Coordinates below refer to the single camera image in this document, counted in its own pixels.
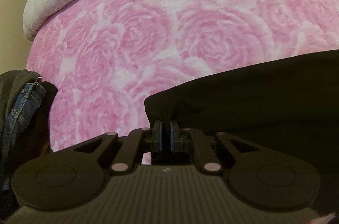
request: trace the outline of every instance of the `bed sheet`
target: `bed sheet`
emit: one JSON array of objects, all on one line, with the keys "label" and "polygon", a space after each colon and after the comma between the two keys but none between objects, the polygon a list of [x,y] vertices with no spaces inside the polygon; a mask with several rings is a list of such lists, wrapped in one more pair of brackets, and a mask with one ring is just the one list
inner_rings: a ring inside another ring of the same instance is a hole
[{"label": "bed sheet", "polygon": [[145,98],[181,83],[338,49],[338,2],[75,0],[39,30],[26,67],[58,88],[52,149],[147,127]]}]

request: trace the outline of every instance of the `pile of clothes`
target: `pile of clothes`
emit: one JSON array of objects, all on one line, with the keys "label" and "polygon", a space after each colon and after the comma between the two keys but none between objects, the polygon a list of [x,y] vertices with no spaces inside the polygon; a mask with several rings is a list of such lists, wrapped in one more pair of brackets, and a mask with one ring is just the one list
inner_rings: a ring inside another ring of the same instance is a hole
[{"label": "pile of clothes", "polygon": [[19,207],[10,184],[14,171],[51,152],[48,119],[56,94],[56,87],[36,72],[0,75],[0,219]]}]

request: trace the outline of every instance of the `jeans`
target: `jeans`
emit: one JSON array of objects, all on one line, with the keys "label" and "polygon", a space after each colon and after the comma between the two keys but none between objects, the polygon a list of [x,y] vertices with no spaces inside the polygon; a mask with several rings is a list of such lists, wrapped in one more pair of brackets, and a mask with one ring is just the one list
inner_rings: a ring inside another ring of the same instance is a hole
[{"label": "jeans", "polygon": [[27,83],[20,91],[15,104],[6,119],[5,128],[1,136],[1,163],[0,182],[2,190],[9,189],[10,177],[5,177],[6,159],[9,151],[14,147],[15,141],[28,127],[35,111],[40,107],[46,90],[38,83]]}]

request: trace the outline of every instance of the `rose pattern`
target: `rose pattern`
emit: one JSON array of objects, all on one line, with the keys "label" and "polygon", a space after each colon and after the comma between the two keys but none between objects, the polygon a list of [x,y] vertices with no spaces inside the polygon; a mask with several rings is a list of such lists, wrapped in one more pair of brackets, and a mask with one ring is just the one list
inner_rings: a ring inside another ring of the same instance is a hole
[{"label": "rose pattern", "polygon": [[[146,97],[234,68],[338,49],[339,0],[75,0],[38,32],[54,151],[148,127]],[[150,163],[150,156],[144,162]]]}]

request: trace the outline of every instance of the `bed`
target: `bed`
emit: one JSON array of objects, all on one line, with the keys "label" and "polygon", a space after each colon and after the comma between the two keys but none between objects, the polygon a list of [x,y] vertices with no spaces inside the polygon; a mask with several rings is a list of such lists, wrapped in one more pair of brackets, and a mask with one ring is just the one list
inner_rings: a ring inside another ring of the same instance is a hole
[{"label": "bed", "polygon": [[338,49],[339,0],[72,0],[36,28],[26,68],[58,88],[58,151],[148,127],[145,98],[181,83]]}]

